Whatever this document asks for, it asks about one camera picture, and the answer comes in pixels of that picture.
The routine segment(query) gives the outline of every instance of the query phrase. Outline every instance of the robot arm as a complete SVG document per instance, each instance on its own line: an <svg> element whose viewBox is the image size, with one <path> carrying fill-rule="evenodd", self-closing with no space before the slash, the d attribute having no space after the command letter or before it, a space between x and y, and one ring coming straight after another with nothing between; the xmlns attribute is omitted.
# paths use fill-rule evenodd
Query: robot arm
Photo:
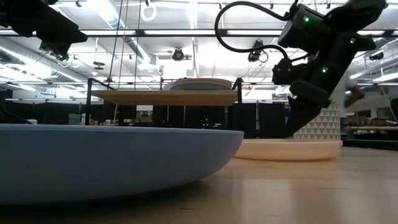
<svg viewBox="0 0 398 224"><path fill-rule="evenodd" d="M58 0L0 0L0 26L12 27L24 37L43 40L40 49L57 60L68 60L71 44L86 42L79 27L49 5Z"/></svg>
<svg viewBox="0 0 398 224"><path fill-rule="evenodd" d="M277 19L287 21L278 44L282 47L302 49L316 54L315 60L301 65L292 65L285 51L275 45L254 49L235 49L228 46L218 35L219 17L233 6L253 6L251 2L234 2L220 11L215 30L220 43L234 52L250 52L273 48L280 50L284 58L274 67L272 81L276 85L290 85L295 96L289 98L291 113L287 121L289 137L319 115L322 108L329 107L329 97L354 59L356 53L372 50L376 45L371 36L357 31L376 21L386 6L385 0L350 0L345 5L322 15L297 0L285 16L275 15L269 9L256 5Z"/></svg>

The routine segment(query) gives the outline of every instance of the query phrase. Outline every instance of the ceiling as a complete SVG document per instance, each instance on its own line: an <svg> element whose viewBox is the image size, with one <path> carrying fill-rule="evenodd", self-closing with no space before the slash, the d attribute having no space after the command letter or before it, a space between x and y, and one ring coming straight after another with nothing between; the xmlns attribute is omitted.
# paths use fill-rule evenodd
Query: ceiling
<svg viewBox="0 0 398 224"><path fill-rule="evenodd" d="M75 0L59 0L52 6L60 11L64 16L75 22L84 30L109 30L109 24L104 20L104 11L111 10L108 1L113 3L116 14L120 13L121 18L125 22L128 29L213 29L214 21L217 13L220 11L219 0L157 0L150 2L152 8L146 9L145 1L135 0L80 0L81 7L76 6ZM274 3L273 11L279 14L289 10L293 0L256 0L252 1L270 8L270 2ZM331 8L342 5L344 0L330 0ZM398 28L398 1L388 1L389 7L383 12L378 21L371 24L366 29L372 30L388 30ZM326 0L302 0L302 4L306 4L316 9L322 14L326 14ZM153 13L153 7L156 8L156 14L152 20L141 16L142 11L146 17L150 17ZM230 9L223 17L224 29L281 29L284 22L255 9L249 7L234 7ZM31 50L37 55L42 55L39 50L41 41L35 37L0 37L6 38L25 49ZM261 39L264 44L276 44L277 38L273 37L225 37L224 40L237 48L250 48L255 40ZM75 60L63 63L68 71L77 73L83 78L94 77L104 81L109 76L114 81L122 77L122 81L133 82L160 82L160 74L163 72L164 78L181 78L179 75L186 77L216 77L234 80L243 77L247 82L270 82L272 77L273 66L282 58L278 52L268 52L269 59L266 63L261 64L249 63L247 54L239 54L230 52L220 46L215 37L138 37L135 39L143 51L152 58L158 58L156 63L158 66L164 67L164 70L141 70L137 65L141 63L137 61L137 57L122 38L100 37L89 38L87 42L73 44L70 48L71 58ZM184 60L176 63L171 60L171 52L176 48L181 48L184 54L190 56L190 60ZM396 57L396 48L385 47L388 51L389 58L394 60ZM288 49L289 56L299 57L305 53L297 49ZM46 59L56 63L56 61L44 55ZM103 70L96 70L94 61L103 62ZM369 67L387 62L383 61L369 62L363 56L359 56L351 65L349 72L355 75ZM181 67L181 74L174 73L173 68ZM370 78L376 78L379 72L372 72L358 77L359 82L366 82ZM0 82L9 81L7 78L0 78ZM121 88L132 88L132 86L122 85ZM136 85L137 89L160 88L160 84L153 85Z"/></svg>

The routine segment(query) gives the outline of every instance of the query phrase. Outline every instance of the peach plate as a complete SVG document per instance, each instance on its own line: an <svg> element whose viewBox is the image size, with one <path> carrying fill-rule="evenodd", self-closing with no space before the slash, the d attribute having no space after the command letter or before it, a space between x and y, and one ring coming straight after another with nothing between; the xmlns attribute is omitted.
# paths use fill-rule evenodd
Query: peach plate
<svg viewBox="0 0 398 224"><path fill-rule="evenodd" d="M245 139L235 157L269 161L314 161L334 159L340 140Z"/></svg>

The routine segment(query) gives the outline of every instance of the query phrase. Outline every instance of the person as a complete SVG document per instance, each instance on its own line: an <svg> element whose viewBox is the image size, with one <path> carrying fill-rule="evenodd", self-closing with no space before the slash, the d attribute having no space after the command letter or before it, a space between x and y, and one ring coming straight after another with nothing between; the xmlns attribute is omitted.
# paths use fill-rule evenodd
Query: person
<svg viewBox="0 0 398 224"><path fill-rule="evenodd" d="M308 56L309 62L314 59L315 55ZM330 95L330 101L338 105L341 134L346 134L346 108L353 105L362 98L364 98L364 93L359 88L358 82L352 80L351 77L347 73L345 73L337 84L335 90L333 90L333 93Z"/></svg>

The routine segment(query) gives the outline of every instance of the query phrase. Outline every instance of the ceiling light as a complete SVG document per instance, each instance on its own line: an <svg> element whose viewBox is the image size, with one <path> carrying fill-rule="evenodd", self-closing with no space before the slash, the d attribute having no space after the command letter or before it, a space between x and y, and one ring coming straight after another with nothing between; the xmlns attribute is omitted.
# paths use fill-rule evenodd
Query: ceiling light
<svg viewBox="0 0 398 224"><path fill-rule="evenodd" d="M9 49L6 49L4 47L0 47L0 49L7 54L10 54L16 58L21 59L23 62L25 62L25 68L28 70L28 72L34 73L34 74L39 74L39 75L44 75L44 76L51 76L52 74L52 69L41 64L41 63L36 63L35 60L25 57L21 54L15 53Z"/></svg>
<svg viewBox="0 0 398 224"><path fill-rule="evenodd" d="M41 81L38 78L35 78L33 76L30 76L30 75L23 74L21 72L17 72L17 71L15 71L15 70L13 70L11 68L8 68L8 67L4 67L1 70L0 77L8 78L8 79L13 80L13 81L25 81L25 82L28 82L28 81L39 82L39 81Z"/></svg>
<svg viewBox="0 0 398 224"><path fill-rule="evenodd" d="M228 30L228 35L280 35L281 30Z"/></svg>
<svg viewBox="0 0 398 224"><path fill-rule="evenodd" d="M382 35L384 30L360 30L358 34L360 35Z"/></svg>
<svg viewBox="0 0 398 224"><path fill-rule="evenodd" d="M72 86L72 85L64 85L64 87L68 87L68 88L71 88L71 89L76 90L76 87L74 87L74 86Z"/></svg>
<svg viewBox="0 0 398 224"><path fill-rule="evenodd" d="M398 83L378 83L378 85L382 85L382 86L398 86Z"/></svg>
<svg viewBox="0 0 398 224"><path fill-rule="evenodd" d="M135 30L84 30L82 33L90 36L136 35Z"/></svg>
<svg viewBox="0 0 398 224"><path fill-rule="evenodd" d="M3 29L0 30L0 35L18 35L18 34L11 29Z"/></svg>
<svg viewBox="0 0 398 224"><path fill-rule="evenodd" d="M61 75L63 75L64 77L68 77L68 78L70 78L71 80L73 80L73 81L75 81L75 82L82 82L83 80L80 80L80 79L78 79L78 78L75 78L75 77L73 77L73 76L71 76L71 75L68 75L68 74L66 74L66 73L63 73L63 72L60 72L60 71L57 71L59 74L61 74Z"/></svg>
<svg viewBox="0 0 398 224"><path fill-rule="evenodd" d="M213 30L145 30L145 35L215 35Z"/></svg>
<svg viewBox="0 0 398 224"><path fill-rule="evenodd" d="M15 88L20 88L23 90L27 90L27 91L36 91L35 88L30 87L28 85L24 85L24 84L18 84L18 85L13 85L13 84L8 84L9 86L15 87Z"/></svg>
<svg viewBox="0 0 398 224"><path fill-rule="evenodd" d="M374 83L385 82L385 81L393 80L396 78L398 78L398 73L393 73L393 74L383 75L379 78L376 78L373 80L373 82Z"/></svg>
<svg viewBox="0 0 398 224"><path fill-rule="evenodd" d="M360 76L362 76L363 74L356 74L356 75L352 75L352 76L350 76L350 79L356 79L356 78L358 78L358 77L360 77Z"/></svg>

